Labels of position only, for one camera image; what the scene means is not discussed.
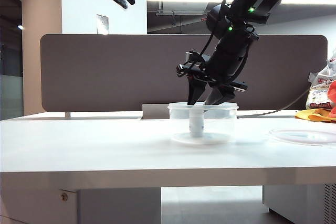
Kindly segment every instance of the floor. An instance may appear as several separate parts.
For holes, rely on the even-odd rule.
[[[292,224],[270,214],[261,186],[162,188],[162,224]]]

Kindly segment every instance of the black cable wire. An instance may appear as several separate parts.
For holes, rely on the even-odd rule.
[[[225,5],[225,4],[226,4],[226,0],[223,0],[221,4],[222,4],[222,5]],[[205,46],[203,47],[202,51],[199,53],[200,56],[203,55],[203,53],[205,52],[205,50],[206,50],[207,47],[209,46],[209,44],[210,44],[212,38],[214,37],[214,33],[215,33],[215,30],[216,30],[216,28],[217,28],[217,24],[219,23],[219,21],[220,21],[220,10],[219,10],[219,13],[218,13],[218,19],[217,19],[217,21],[216,21],[216,23],[215,23],[214,29],[212,30],[212,32],[211,32],[211,34],[210,34],[210,37],[209,37],[208,41],[206,42]],[[196,62],[197,62],[197,61],[194,60],[193,63],[188,67],[187,71],[191,70],[191,69],[193,68],[193,66],[196,64]],[[186,73],[182,73],[182,74],[178,74],[177,76],[178,76],[178,77],[182,77],[182,76],[185,76],[185,75],[186,75]]]
[[[294,101],[290,102],[289,104],[287,104],[286,106],[284,106],[281,109],[278,110],[274,110],[274,111],[270,111],[270,112],[266,112],[266,113],[262,113],[262,114],[252,114],[252,115],[239,115],[237,116],[237,118],[256,118],[262,115],[269,115],[269,114],[273,114],[276,112],[279,112],[281,110],[285,110],[287,108],[289,108],[290,106],[292,106],[294,103],[296,103],[300,98],[302,98],[305,94],[308,93],[308,91],[310,90],[310,88],[306,89],[301,95],[299,95]]]

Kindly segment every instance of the yellow cloth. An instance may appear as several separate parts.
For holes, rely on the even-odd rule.
[[[325,109],[301,110],[295,115],[295,117],[314,122],[336,123],[336,118],[328,117],[329,112],[329,110]]]

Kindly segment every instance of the metal screw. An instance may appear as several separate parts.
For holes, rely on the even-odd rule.
[[[66,193],[62,193],[62,195],[61,195],[61,199],[62,199],[63,201],[67,201],[67,200],[68,200],[68,195],[67,195]]]

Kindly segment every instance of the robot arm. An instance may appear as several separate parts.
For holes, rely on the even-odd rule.
[[[228,7],[224,0],[210,11],[206,24],[212,32],[211,38],[219,39],[215,51],[210,57],[203,54],[205,49],[201,54],[190,51],[187,62],[177,67],[177,75],[188,78],[188,104],[195,104],[207,84],[212,91],[206,105],[221,104],[234,98],[235,90],[247,89],[244,83],[234,81],[245,65],[250,45],[259,39],[254,27],[247,22],[266,23],[270,12],[280,2],[234,0]]]

